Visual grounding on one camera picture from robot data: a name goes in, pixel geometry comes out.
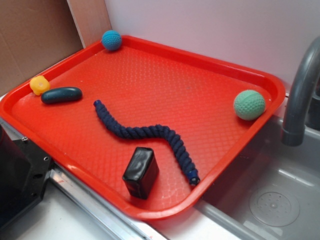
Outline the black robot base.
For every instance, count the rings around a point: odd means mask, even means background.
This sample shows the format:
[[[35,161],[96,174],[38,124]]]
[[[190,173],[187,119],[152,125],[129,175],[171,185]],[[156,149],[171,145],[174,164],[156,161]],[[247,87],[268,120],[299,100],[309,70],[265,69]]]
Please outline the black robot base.
[[[12,140],[0,128],[1,230],[42,201],[52,165],[52,157],[32,140]]]

